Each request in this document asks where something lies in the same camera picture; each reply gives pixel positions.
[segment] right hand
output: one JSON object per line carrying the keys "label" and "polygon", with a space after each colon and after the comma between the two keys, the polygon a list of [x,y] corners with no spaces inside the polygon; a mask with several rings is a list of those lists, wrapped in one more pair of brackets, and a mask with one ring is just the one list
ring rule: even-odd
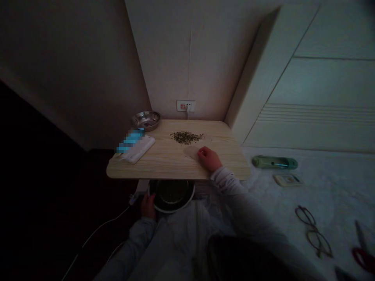
{"label": "right hand", "polygon": [[207,168],[211,172],[214,172],[223,166],[216,152],[209,149],[207,146],[202,147],[197,154],[203,167]]}
{"label": "right hand", "polygon": [[143,199],[141,203],[142,217],[147,217],[147,218],[156,220],[156,211],[154,207],[155,195],[156,194],[154,193],[151,196],[148,196],[147,192],[143,195]]}

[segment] pile of seeds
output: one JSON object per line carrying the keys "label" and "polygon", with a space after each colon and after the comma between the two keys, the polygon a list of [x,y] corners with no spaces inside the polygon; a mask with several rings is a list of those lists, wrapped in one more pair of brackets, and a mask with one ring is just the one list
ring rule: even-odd
{"label": "pile of seeds", "polygon": [[192,142],[197,142],[202,139],[203,134],[195,135],[190,132],[180,131],[171,134],[172,139],[181,144],[191,144]]}

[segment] eyeglasses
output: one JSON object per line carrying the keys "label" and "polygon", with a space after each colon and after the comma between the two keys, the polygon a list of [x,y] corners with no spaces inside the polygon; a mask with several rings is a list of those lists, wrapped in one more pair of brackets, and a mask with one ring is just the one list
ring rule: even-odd
{"label": "eyeglasses", "polygon": [[328,257],[333,258],[332,249],[327,239],[319,232],[316,227],[316,222],[313,215],[305,207],[298,205],[295,210],[297,217],[305,224],[312,227],[312,230],[306,232],[306,237],[309,243],[316,249],[316,255],[321,258],[321,254],[324,253]]}

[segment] wooden table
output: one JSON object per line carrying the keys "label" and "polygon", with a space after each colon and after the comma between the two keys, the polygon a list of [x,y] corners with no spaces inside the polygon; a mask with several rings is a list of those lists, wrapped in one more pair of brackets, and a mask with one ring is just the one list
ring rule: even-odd
{"label": "wooden table", "polygon": [[[179,144],[170,135],[179,131],[204,134],[204,138],[191,145]],[[155,138],[154,145],[136,164],[110,160],[107,166],[110,178],[209,179],[210,173],[193,159],[195,152],[202,146],[216,151],[223,165],[240,180],[246,180],[250,176],[250,167],[224,122],[162,120],[156,130],[146,135]]]}

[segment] power outlet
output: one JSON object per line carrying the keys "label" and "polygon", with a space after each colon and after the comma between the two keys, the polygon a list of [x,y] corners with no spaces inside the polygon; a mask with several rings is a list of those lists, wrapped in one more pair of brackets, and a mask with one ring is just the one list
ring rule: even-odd
{"label": "power outlet", "polygon": [[177,100],[177,111],[187,111],[194,112],[195,110],[195,101],[183,101]]}

